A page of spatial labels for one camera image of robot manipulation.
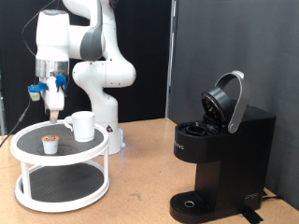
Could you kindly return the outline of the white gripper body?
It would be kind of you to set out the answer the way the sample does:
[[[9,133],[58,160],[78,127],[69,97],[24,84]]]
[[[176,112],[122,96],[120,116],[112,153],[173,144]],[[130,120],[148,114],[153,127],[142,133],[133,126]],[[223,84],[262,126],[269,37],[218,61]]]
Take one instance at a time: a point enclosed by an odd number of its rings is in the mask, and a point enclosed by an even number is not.
[[[56,78],[48,77],[47,88],[41,92],[45,107],[50,111],[61,111],[64,109],[64,92],[56,86]]]

